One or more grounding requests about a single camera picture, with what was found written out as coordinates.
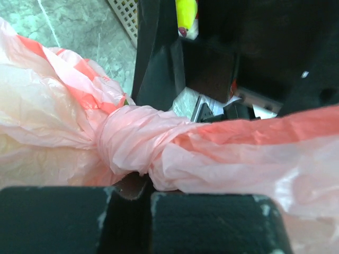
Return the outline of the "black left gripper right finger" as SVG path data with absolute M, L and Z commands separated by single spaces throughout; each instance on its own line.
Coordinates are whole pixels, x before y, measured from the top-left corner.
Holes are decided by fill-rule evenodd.
M 155 192 L 152 253 L 292 253 L 282 215 L 263 195 Z

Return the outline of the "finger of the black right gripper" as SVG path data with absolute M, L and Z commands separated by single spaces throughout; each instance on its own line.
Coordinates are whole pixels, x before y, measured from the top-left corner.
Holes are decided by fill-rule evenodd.
M 167 111 L 184 88 L 175 2 L 139 1 L 132 99 L 137 105 Z

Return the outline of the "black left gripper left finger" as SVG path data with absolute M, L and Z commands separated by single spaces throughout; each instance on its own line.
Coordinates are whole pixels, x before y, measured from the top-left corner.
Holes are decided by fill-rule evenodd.
M 114 187 L 1 190 L 1 253 L 104 253 Z

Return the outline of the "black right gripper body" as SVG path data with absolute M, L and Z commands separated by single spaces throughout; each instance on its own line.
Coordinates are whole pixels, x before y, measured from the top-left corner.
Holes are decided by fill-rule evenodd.
M 187 87 L 284 116 L 338 103 L 338 1 L 199 1 Z

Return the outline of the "pink plastic bag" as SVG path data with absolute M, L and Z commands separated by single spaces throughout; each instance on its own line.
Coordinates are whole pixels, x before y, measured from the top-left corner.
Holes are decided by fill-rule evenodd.
M 1 20 L 1 186 L 108 186 L 133 171 L 160 191 L 266 195 L 295 253 L 338 253 L 338 106 L 193 123 Z

